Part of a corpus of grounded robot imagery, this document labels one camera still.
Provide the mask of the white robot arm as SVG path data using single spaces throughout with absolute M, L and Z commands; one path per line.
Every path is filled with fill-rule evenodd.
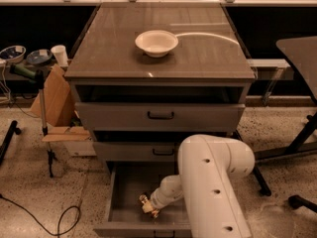
M 230 178 L 244 178 L 255 166 L 244 142 L 192 135 L 179 146 L 178 173 L 165 177 L 150 196 L 141 195 L 143 212 L 157 217 L 166 206 L 183 200 L 193 238 L 251 238 L 247 220 Z

